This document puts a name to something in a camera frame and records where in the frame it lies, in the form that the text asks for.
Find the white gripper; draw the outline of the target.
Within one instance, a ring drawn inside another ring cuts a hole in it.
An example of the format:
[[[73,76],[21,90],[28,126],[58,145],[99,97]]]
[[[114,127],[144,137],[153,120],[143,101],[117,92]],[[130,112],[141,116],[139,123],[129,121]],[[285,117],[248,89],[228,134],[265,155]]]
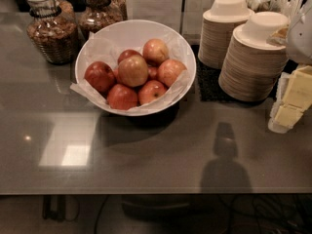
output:
[[[291,74],[282,73],[268,121],[270,131],[285,134],[312,105],[312,0],[307,0],[290,24],[276,30],[266,42],[284,46],[288,58],[299,64]]]

